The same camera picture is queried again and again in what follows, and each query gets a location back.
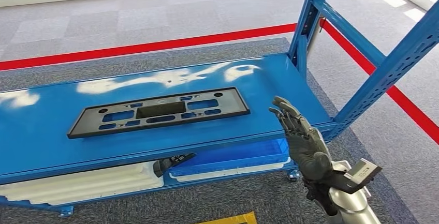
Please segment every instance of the metal bracket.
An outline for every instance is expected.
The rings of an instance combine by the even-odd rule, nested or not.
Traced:
[[[85,108],[67,136],[84,138],[249,113],[236,88],[211,89]]]

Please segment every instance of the perforated metal upright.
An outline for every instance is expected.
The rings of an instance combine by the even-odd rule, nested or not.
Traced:
[[[439,2],[436,2],[393,51],[385,56],[325,0],[305,0],[289,49],[289,57],[302,76],[306,75],[307,44],[310,43],[320,16],[331,22],[376,67],[334,117],[334,128],[323,133],[325,140],[329,142],[364,113],[437,44]]]

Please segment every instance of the robotic hand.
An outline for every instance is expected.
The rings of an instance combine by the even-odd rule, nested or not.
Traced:
[[[347,161],[334,162],[320,132],[291,103],[279,96],[270,108],[285,130],[290,157],[298,164],[306,197],[326,213],[330,224],[380,224],[368,205],[365,185],[381,171],[361,159],[350,168]]]

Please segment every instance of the white foam insert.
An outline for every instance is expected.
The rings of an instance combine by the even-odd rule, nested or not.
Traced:
[[[162,187],[154,161],[0,186],[8,201],[29,200],[32,204],[60,205]]]
[[[173,176],[170,173],[169,176],[171,178],[175,178],[179,182],[187,182],[187,181],[209,179],[209,178],[222,177],[222,176],[231,176],[231,175],[238,175],[238,174],[244,174],[244,173],[252,173],[252,172],[261,172],[261,171],[281,169],[284,167],[284,165],[286,163],[289,163],[290,161],[291,161],[291,158],[288,158],[288,160],[285,162],[273,163],[270,165],[250,166],[250,167],[244,167],[244,168],[237,168],[237,169],[223,170],[223,171],[214,171],[214,172],[207,172],[207,173],[200,173],[200,174],[193,174],[193,175],[186,175],[186,176]]]

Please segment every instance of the red floor tape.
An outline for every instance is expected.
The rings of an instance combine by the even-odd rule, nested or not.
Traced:
[[[231,41],[237,39],[248,39],[248,38],[267,36],[273,34],[294,32],[295,29],[296,29],[296,24],[286,24],[280,26],[270,26],[270,27],[263,27],[263,28],[250,29],[250,30],[237,31],[231,33],[224,33],[224,34],[213,34],[213,35],[199,36],[193,38],[167,40],[167,41],[160,41],[160,42],[146,43],[146,44],[135,44],[133,46],[106,48],[101,50],[75,52],[75,53],[59,54],[59,55],[44,56],[44,57],[33,57],[33,58],[26,58],[26,59],[12,60],[12,61],[3,61],[0,62],[0,71],[42,66],[42,65],[76,62],[76,61],[85,61],[85,60],[96,59],[96,58],[121,56],[121,55],[128,55],[134,53],[152,52],[158,50],[189,47],[189,46],[196,46],[200,44],[217,43],[217,42]]]
[[[328,34],[345,50],[357,64],[368,74],[371,74],[375,67],[329,22],[322,21],[321,26]],[[26,58],[12,61],[0,62],[0,71],[34,66],[52,65],[90,59],[121,56],[142,52],[159,51],[180,47],[196,46],[200,44],[217,43],[238,39],[247,39],[274,34],[294,32],[296,24],[263,27],[244,31],[237,31],[223,34],[213,34],[185,39],[175,39],[133,46],[107,48],[94,51],[75,52],[44,57]],[[426,116],[410,99],[408,99],[398,88],[393,86],[387,94],[437,143],[439,144],[439,127]]]
[[[367,74],[372,74],[375,66],[363,56],[334,26],[326,20],[321,20],[321,27],[349,54],[355,62]],[[396,86],[391,87],[387,94],[401,109],[412,118],[424,132],[426,132],[437,144],[439,144],[439,127],[426,114],[424,114],[410,99],[404,95]]]

